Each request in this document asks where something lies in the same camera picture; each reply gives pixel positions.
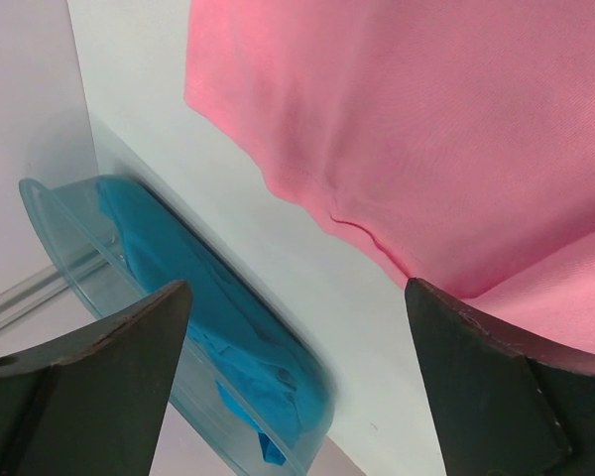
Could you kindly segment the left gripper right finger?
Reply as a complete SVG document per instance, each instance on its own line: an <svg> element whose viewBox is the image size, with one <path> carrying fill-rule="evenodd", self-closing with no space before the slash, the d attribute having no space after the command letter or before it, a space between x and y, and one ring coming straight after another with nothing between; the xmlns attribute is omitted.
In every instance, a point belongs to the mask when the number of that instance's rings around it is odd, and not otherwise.
<svg viewBox="0 0 595 476"><path fill-rule="evenodd" d="M407 312L449 475L595 475L595 354L411 279Z"/></svg>

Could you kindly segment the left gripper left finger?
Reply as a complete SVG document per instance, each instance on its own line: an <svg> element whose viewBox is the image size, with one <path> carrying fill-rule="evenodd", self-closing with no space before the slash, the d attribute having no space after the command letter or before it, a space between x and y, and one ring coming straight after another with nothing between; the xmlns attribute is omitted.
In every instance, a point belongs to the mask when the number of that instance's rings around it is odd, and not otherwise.
<svg viewBox="0 0 595 476"><path fill-rule="evenodd" d="M0 475L147 475L192 306L173 282L0 357Z"/></svg>

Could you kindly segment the pink t shirt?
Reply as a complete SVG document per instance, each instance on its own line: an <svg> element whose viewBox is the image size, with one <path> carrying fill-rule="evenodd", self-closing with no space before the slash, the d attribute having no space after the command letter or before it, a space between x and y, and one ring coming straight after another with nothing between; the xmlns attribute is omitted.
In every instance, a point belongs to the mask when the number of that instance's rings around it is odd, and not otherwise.
<svg viewBox="0 0 595 476"><path fill-rule="evenodd" d="M595 353L595 1L196 1L184 97L397 283Z"/></svg>

